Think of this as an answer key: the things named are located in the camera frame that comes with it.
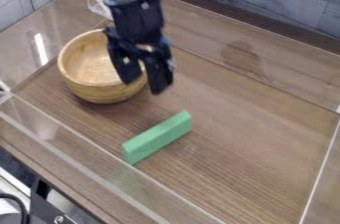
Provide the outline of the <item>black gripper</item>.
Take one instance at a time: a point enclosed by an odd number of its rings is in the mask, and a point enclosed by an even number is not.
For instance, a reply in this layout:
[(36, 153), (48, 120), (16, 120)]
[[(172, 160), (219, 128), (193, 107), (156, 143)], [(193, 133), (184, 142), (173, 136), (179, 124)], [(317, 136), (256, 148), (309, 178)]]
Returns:
[(143, 74), (144, 60), (153, 95), (172, 84), (171, 46), (164, 36), (163, 0), (104, 0), (115, 20), (105, 30), (111, 61), (121, 81), (128, 85)]

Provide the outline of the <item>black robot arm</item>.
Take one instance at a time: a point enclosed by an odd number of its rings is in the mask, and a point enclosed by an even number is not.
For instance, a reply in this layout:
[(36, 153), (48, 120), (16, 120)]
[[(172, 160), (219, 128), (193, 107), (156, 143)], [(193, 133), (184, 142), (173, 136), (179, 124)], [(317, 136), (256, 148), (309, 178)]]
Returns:
[(111, 61), (123, 82), (131, 84), (147, 70), (153, 95), (172, 84), (171, 44), (164, 35), (163, 0), (104, 0), (115, 26), (104, 31)]

